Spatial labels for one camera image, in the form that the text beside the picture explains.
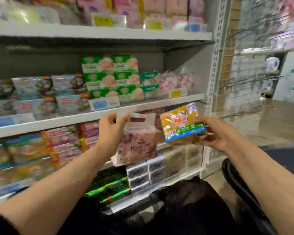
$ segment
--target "orange soap package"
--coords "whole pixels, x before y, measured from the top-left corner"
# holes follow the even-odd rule
[[[191,122],[196,116],[198,116],[198,110],[194,102],[161,114],[165,142],[171,145],[193,143],[198,141],[199,136],[207,135],[204,123]]]

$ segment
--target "yellow price tag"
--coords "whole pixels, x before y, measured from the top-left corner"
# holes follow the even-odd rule
[[[149,30],[162,30],[162,21],[147,21],[147,29]]]
[[[171,98],[180,97],[182,96],[181,90],[175,90],[171,92]]]
[[[94,26],[113,27],[113,20],[110,16],[94,15]]]

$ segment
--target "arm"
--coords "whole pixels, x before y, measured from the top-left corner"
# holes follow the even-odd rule
[[[294,234],[294,175],[232,126],[209,117],[196,121],[209,125],[217,137],[201,144],[229,157],[277,232]]]
[[[115,118],[110,114],[100,119],[94,147],[0,204],[0,214],[23,235],[56,234],[102,165],[115,154],[128,116],[119,123],[114,123]]]

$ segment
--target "pink floral package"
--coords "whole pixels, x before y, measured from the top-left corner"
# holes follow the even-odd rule
[[[117,121],[124,113],[117,114]],[[157,156],[159,130],[155,127],[156,114],[131,113],[124,128],[117,153],[111,158],[115,166],[122,166]]]

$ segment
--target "person's right hand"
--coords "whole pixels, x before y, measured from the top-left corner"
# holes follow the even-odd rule
[[[213,147],[225,153],[233,153],[239,150],[238,146],[249,143],[236,128],[219,119],[197,116],[192,119],[192,122],[205,123],[215,135],[214,137],[208,137],[208,140],[199,141],[201,145]]]

